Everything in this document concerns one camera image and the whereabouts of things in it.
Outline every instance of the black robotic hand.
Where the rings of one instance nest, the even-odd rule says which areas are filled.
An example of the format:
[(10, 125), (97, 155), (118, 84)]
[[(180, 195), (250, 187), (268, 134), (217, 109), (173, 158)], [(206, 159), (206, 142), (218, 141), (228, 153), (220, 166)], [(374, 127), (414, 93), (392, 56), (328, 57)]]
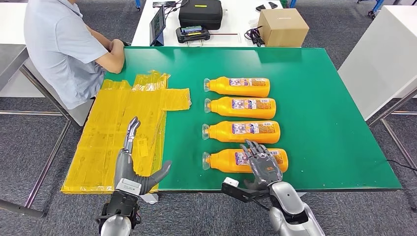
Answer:
[(268, 149), (257, 142), (245, 140), (248, 148), (241, 144), (240, 147), (248, 157), (249, 165), (255, 175), (255, 181), (244, 180), (247, 188), (253, 190), (267, 189), (268, 185), (282, 180), (282, 172), (278, 167), (275, 157)]

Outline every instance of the yellow plastic wrap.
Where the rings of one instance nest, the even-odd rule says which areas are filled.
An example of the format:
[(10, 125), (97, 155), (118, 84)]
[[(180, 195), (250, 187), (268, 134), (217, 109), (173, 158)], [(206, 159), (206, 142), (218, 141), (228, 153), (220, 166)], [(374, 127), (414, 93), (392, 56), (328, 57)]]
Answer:
[(166, 110), (186, 110), (191, 105), (189, 89), (166, 89), (168, 78), (152, 71), (137, 75), (132, 87), (127, 81), (103, 82), (61, 188), (63, 193), (113, 191), (117, 154), (134, 116), (141, 122), (133, 144), (135, 172), (149, 176), (161, 167)]

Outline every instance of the plastic bottle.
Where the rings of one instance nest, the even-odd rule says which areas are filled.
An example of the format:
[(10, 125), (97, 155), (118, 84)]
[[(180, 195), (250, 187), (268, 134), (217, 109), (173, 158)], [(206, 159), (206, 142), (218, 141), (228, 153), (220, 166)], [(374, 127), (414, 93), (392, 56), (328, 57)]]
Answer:
[(260, 144), (274, 144), (280, 136), (276, 121), (222, 121), (215, 125), (203, 124), (203, 140), (217, 139), (221, 142), (244, 143), (245, 139)]
[[(275, 157), (278, 167), (282, 172), (288, 169), (287, 153), (283, 149), (268, 148)], [(203, 169), (218, 169), (225, 173), (252, 173), (246, 154), (242, 149), (225, 149), (219, 153), (203, 153)]]
[(226, 117), (247, 117), (272, 119), (276, 112), (276, 103), (271, 98), (222, 97), (204, 102), (206, 113), (216, 112)]
[(269, 79), (266, 78), (227, 78), (215, 80), (204, 79), (204, 91), (214, 91), (219, 94), (240, 95), (251, 97), (267, 97)]

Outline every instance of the silver robotic arm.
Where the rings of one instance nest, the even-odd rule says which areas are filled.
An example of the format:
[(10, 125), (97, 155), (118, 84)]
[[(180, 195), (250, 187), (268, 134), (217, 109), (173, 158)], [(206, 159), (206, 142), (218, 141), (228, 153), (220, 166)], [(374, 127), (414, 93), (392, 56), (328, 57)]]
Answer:
[(222, 192), (243, 202), (269, 197), (272, 207), (269, 211), (272, 226), (280, 236), (324, 236), (324, 232), (314, 217), (310, 207), (298, 196), (295, 189), (282, 181), (282, 172), (273, 155), (264, 145), (246, 140), (245, 151), (249, 165), (255, 175), (254, 182), (245, 180), (248, 189), (239, 188), (236, 180), (226, 178)]
[(116, 160), (114, 186), (110, 202), (103, 206), (96, 219), (101, 236), (129, 236), (136, 224), (141, 223), (139, 196), (148, 193), (169, 172), (171, 161), (149, 177), (137, 175), (133, 170), (132, 147), (136, 130), (140, 126), (137, 117), (129, 123), (123, 148)]

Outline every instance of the cable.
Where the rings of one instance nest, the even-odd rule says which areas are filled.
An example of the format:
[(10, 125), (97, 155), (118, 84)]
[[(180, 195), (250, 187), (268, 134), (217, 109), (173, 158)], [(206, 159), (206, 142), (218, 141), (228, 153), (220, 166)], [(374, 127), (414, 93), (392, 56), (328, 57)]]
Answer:
[(168, 18), (169, 13), (171, 13), (171, 12), (173, 12), (173, 11), (177, 11), (177, 10), (178, 10), (178, 9), (180, 9), (181, 7), (183, 7), (183, 6), (187, 5), (187, 3), (188, 3), (188, 2), (190, 2), (190, 0), (185, 0), (185, 2), (184, 2), (184, 4), (183, 4), (183, 3), (182, 3), (182, 0), (179, 0), (179, 1), (177, 1), (177, 2), (175, 3), (175, 6), (176, 6), (178, 3), (180, 3), (180, 1), (181, 1), (181, 6), (171, 8), (171, 9), (168, 11), (168, 13), (167, 13), (167, 14), (165, 14), (165, 20)]
[(258, 204), (259, 206), (261, 206), (263, 209), (269, 211), (269, 208), (262, 205), (260, 202), (258, 202), (258, 200), (256, 200), (255, 198), (250, 198), (252, 201), (254, 201), (256, 204)]
[(397, 163), (398, 165), (400, 165), (400, 166), (402, 166), (402, 167), (408, 168), (408, 169), (413, 170), (413, 171), (417, 171), (417, 169), (414, 169), (413, 167), (409, 167), (409, 166), (403, 165), (403, 164), (401, 164), (401, 163), (399, 163), (399, 162), (397, 162), (397, 161), (394, 161), (394, 160), (388, 160), (388, 159), (387, 159), (387, 161), (394, 162), (394, 163)]
[(259, 28), (262, 26), (258, 26), (256, 28), (250, 29), (245, 33), (245, 38), (252, 40), (253, 44), (256, 44), (258, 47), (265, 44), (265, 42), (261, 39), (261, 34), (259, 33)]

